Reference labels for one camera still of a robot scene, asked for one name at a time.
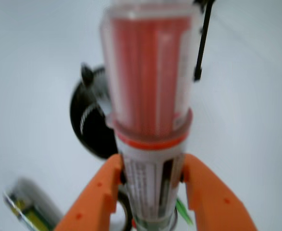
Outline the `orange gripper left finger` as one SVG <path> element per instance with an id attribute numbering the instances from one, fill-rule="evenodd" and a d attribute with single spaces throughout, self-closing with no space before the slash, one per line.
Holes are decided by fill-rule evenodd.
<path id="1" fill-rule="evenodd" d="M 110 216 L 116 211 L 122 170 L 121 156 L 112 155 L 86 185 L 55 230 L 108 231 Z"/>

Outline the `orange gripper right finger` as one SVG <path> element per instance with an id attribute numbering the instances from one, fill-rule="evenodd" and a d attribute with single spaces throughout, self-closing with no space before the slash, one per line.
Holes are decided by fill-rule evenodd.
<path id="1" fill-rule="evenodd" d="M 183 182 L 198 231 L 255 231 L 243 202 L 202 161 L 184 155 Z"/>

